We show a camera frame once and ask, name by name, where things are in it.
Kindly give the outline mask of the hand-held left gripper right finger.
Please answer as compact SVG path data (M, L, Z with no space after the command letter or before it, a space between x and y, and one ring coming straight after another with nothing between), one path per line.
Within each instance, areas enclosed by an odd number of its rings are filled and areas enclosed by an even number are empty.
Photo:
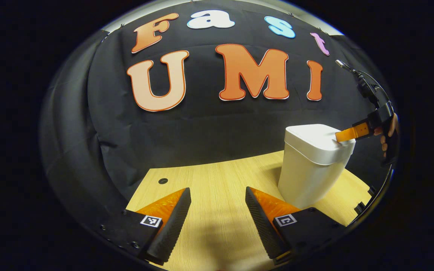
M309 258L346 230L317 208L299 209L253 187L246 187L246 205L262 245L275 264Z

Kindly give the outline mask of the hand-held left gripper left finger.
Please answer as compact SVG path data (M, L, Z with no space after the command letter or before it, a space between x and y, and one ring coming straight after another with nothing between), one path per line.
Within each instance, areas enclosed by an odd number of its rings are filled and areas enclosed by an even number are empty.
M100 236L133 257L165 264L179 238L191 206L189 187L138 211L124 209L100 225Z

